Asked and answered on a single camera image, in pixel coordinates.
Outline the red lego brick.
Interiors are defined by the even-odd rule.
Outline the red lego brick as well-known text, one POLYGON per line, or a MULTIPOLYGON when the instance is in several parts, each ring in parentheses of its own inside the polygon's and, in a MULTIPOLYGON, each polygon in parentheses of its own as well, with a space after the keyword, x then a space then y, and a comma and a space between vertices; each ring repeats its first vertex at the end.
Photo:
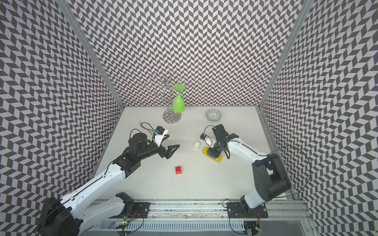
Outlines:
POLYGON ((175 167, 175 173, 176 173, 176 175, 182 174, 182 167, 181 166, 176 166, 175 167))

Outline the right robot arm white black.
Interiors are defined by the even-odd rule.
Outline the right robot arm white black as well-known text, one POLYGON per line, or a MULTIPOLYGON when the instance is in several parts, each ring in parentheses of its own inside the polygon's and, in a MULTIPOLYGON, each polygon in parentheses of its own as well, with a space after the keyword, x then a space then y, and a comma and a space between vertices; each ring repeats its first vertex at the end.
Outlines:
POLYGON ((254 187, 240 199, 246 210, 256 209, 291 189, 286 168, 277 154, 258 151, 238 135, 229 134, 222 124, 213 126, 212 132, 215 141, 207 151, 208 156, 218 158, 224 153, 230 159, 233 154, 252 167, 254 187))

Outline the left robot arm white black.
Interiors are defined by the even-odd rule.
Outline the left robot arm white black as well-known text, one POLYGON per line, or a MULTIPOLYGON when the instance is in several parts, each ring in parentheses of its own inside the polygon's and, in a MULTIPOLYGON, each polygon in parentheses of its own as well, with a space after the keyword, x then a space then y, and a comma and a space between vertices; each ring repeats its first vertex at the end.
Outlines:
POLYGON ((165 148, 162 142, 168 137, 165 133, 155 134, 148 140, 145 133, 133 135, 128 147, 108 164, 105 171, 60 199, 46 199, 35 232, 41 236, 78 236, 107 218, 130 213, 134 200, 125 192, 95 206, 91 206, 91 203, 129 177, 141 166, 142 160, 156 154, 169 159, 179 145, 165 148))

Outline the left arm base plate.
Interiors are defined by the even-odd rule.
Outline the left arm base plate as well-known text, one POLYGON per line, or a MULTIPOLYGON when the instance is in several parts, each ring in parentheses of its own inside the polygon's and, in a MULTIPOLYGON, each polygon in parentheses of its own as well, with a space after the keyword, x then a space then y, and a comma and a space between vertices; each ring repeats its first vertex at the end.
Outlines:
POLYGON ((136 202, 133 204, 126 204, 117 218, 137 218, 146 219, 150 210, 150 202, 136 202))

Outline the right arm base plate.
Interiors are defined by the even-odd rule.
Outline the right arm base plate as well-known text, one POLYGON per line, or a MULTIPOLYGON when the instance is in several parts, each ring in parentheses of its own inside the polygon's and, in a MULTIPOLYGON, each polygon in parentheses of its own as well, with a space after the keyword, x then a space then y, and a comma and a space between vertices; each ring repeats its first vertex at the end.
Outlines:
POLYGON ((228 218, 248 218, 248 219, 266 219, 268 218, 267 208, 264 204, 255 208, 249 208, 247 205, 240 202, 227 202, 226 209, 228 218))

